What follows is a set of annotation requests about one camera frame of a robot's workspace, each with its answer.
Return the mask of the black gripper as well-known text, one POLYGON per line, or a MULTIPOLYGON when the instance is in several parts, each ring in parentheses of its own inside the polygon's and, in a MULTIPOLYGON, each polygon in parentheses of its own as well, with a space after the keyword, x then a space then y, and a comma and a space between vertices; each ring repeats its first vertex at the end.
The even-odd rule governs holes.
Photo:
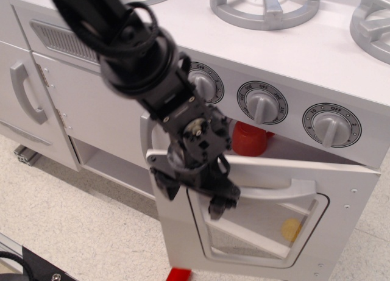
POLYGON ((174 200, 181 186, 211 197, 211 220, 219 220, 226 209, 238 204, 241 192, 229 179, 230 165, 222 154, 197 168, 175 167, 168 155, 151 154, 149 165, 157 187, 168 200, 174 200))

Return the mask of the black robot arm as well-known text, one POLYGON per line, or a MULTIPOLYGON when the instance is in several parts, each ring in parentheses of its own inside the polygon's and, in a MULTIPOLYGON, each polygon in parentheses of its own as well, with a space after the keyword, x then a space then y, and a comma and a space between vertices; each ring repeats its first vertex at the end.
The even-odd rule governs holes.
POLYGON ((210 197, 210 218, 236 207, 240 190, 228 178, 227 118, 208 106, 189 81, 190 58, 158 25, 141 20, 142 2, 52 0, 72 31, 97 53, 104 82, 134 99, 169 134, 164 157, 146 157, 160 191, 173 200, 180 187, 210 197))

